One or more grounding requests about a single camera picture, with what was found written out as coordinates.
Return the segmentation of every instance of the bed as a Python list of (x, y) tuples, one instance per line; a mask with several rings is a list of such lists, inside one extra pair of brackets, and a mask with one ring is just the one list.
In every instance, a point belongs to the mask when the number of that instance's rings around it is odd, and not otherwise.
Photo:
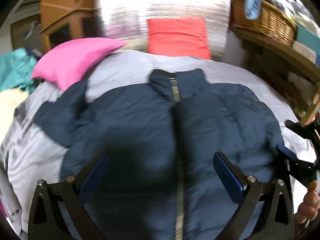
[[(278, 119), (285, 145), (299, 158), (314, 158), (310, 143), (284, 126), (286, 119), (297, 121), (287, 103), (257, 76), (225, 63), (130, 50), (115, 53), (99, 63), (91, 74), (86, 98), (92, 101), (113, 88), (145, 83), (154, 68), (169, 72), (201, 68), (210, 83), (239, 83), (250, 88)], [(1, 146), (0, 155), (4, 160), (0, 180), (1, 200), (16, 232), (27, 231), (29, 209), (38, 179), (45, 179), (48, 183), (59, 181), (60, 166), (67, 149), (51, 140), (33, 123), (32, 118), (44, 101), (55, 101), (60, 95), (61, 91), (55, 85), (48, 82), (41, 85), (18, 106), (19, 114)], [(294, 199), (297, 208), (301, 202), (301, 188), (295, 192), (299, 192)]]
[[(169, 7), (171, 10), (166, 13), (163, 13), (160, 8), (162, 3), (170, 4), (167, 3), (168, 0), (150, 3), (158, 10), (149, 10), (146, 6), (143, 7), (146, 0), (135, 0), (136, 3), (132, 3), (136, 6), (135, 10), (132, 9), (132, 5), (122, 7), (120, 10), (115, 4), (108, 3), (109, 0), (100, 1), (100, 4), (114, 6), (108, 6), (108, 9), (100, 7), (100, 10), (103, 11), (101, 13), (104, 23), (102, 28), (105, 31), (105, 36), (125, 39), (129, 46), (102, 60), (90, 74), (86, 91), (88, 102), (92, 102), (106, 91), (114, 88), (146, 83), (153, 69), (178, 72), (200, 68), (204, 71), (209, 83), (234, 83), (251, 89), (277, 118), (285, 146), (295, 152), (300, 159), (307, 161), (315, 159), (315, 153), (309, 141), (297, 136), (284, 125), (287, 119), (297, 122), (297, 118), (288, 104), (275, 90), (254, 74), (243, 68), (212, 60), (193, 57), (166, 57), (143, 52), (146, 50), (145, 20), (147, 17), (152, 17), (152, 15), (153, 17), (158, 15), (169, 17), (172, 14), (178, 17), (189, 11), (194, 13), (193, 16), (198, 15), (207, 20), (212, 58), (221, 60), (227, 44), (230, 0), (184, 0), (185, 5), (181, 7), (181, 10), (177, 12), (174, 10), (174, 6), (171, 6)], [(194, 4), (196, 4), (198, 11), (194, 10)], [(203, 11), (203, 4), (206, 4), (205, 12), (207, 15), (198, 14), (199, 11)], [(127, 21), (119, 22), (117, 13), (123, 11), (127, 13), (133, 11), (137, 15), (133, 21), (134, 25), (127, 25)], [(127, 15), (126, 20), (132, 19), (131, 14)], [(110, 27), (116, 27), (116, 29), (112, 29), (116, 32), (110, 33)], [(45, 179), (48, 183), (59, 181), (60, 167), (67, 149), (49, 138), (33, 122), (33, 117), (42, 103), (45, 101), (54, 102), (61, 94), (62, 92), (49, 82), (44, 82), (41, 87), (37, 88), (17, 107), (15, 118), (0, 148), (2, 162), (0, 166), (0, 197), (17, 234), (23, 235), (28, 231), (29, 210), (37, 181), (39, 179)], [(294, 179), (292, 179), (292, 188), (296, 212), (306, 189)]]

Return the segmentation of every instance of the wall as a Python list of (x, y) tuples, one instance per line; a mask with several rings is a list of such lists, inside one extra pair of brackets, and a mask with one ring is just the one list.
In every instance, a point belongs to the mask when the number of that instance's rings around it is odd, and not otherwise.
[(40, 13), (40, 5), (28, 7), (24, 10), (16, 12), (24, 0), (20, 0), (17, 5), (12, 9), (4, 24), (0, 28), (0, 55), (12, 51), (10, 25), (24, 18), (31, 17)]

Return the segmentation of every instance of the black clamp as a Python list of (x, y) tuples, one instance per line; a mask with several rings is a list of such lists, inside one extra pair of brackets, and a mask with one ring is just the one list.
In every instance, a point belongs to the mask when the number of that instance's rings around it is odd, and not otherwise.
[(249, 240), (293, 240), (294, 224), (291, 202), (285, 183), (259, 182), (252, 175), (245, 176), (222, 153), (213, 157), (213, 167), (233, 202), (239, 207), (215, 240), (238, 240), (259, 201), (264, 201)]
[(32, 240), (75, 240), (65, 224), (58, 202), (64, 202), (70, 218), (82, 240), (106, 240), (83, 207), (89, 202), (101, 182), (108, 156), (99, 154), (77, 176), (61, 183), (38, 181), (31, 204), (28, 238)]
[[(313, 163), (306, 162), (299, 160), (296, 154), (284, 145), (278, 145), (278, 151), (287, 160), (289, 174), (305, 187), (308, 187), (309, 183), (313, 180), (316, 180), (318, 185), (320, 185), (320, 119), (315, 119), (309, 125), (303, 125), (299, 122), (294, 123), (287, 120), (285, 125), (300, 137), (310, 140), (316, 153), (316, 160)], [(314, 221), (306, 221), (306, 223), (302, 225), (302, 234), (299, 239), (319, 239), (319, 235), (320, 215), (318, 215)]]

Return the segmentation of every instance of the human hand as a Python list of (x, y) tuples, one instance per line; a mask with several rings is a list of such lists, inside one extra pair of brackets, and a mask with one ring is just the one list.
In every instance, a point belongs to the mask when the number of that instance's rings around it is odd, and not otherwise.
[(318, 215), (320, 208), (320, 196), (316, 193), (318, 183), (313, 180), (308, 185), (308, 193), (303, 198), (303, 203), (298, 207), (298, 212), (294, 214), (293, 219), (297, 224), (302, 224), (306, 220), (314, 220)]

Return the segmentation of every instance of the cluttered shelf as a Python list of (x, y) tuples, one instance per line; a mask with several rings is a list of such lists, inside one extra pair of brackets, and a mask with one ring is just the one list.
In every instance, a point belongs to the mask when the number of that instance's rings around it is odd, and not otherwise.
[(232, 26), (231, 30), (241, 39), (252, 42), (256, 45), (259, 45), (265, 49), (268, 49), (275, 54), (279, 55), (295, 68), (297, 68), (302, 74), (309, 78), (312, 82), (317, 83), (320, 80), (320, 69), (304, 57), (299, 52), (295, 51), (292, 47), (281, 44), (280, 42), (256, 34), (247, 30), (240, 29), (236, 26)]

